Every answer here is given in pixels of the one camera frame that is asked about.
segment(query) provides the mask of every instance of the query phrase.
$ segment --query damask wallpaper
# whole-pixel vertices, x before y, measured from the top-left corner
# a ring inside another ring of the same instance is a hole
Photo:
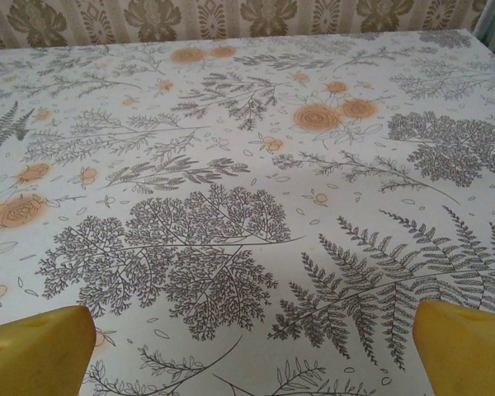
[[[0,49],[473,30],[487,0],[0,0]]]

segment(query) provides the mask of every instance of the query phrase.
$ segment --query wallpaper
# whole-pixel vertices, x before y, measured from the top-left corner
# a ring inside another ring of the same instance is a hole
[[[0,0],[0,49],[468,29],[487,0]]]
[[[86,305],[81,395],[431,396],[427,299],[495,312],[467,30],[0,50],[0,324]]]

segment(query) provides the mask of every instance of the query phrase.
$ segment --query tablecloth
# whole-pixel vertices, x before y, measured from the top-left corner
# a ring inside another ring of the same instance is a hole
[[[495,312],[468,31],[0,50],[0,324],[85,304],[81,395],[432,395],[425,299]]]

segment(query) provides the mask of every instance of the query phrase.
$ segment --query table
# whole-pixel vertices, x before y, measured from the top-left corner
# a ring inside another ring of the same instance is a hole
[[[0,323],[85,304],[81,395],[431,395],[424,299],[495,312],[468,31],[0,50]]]

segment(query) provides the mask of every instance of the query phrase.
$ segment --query yellow plastic corner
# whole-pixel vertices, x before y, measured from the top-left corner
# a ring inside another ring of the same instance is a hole
[[[435,396],[495,396],[495,313],[425,301],[412,335]]]
[[[77,396],[96,341],[90,311],[72,306],[0,326],[0,396]]]

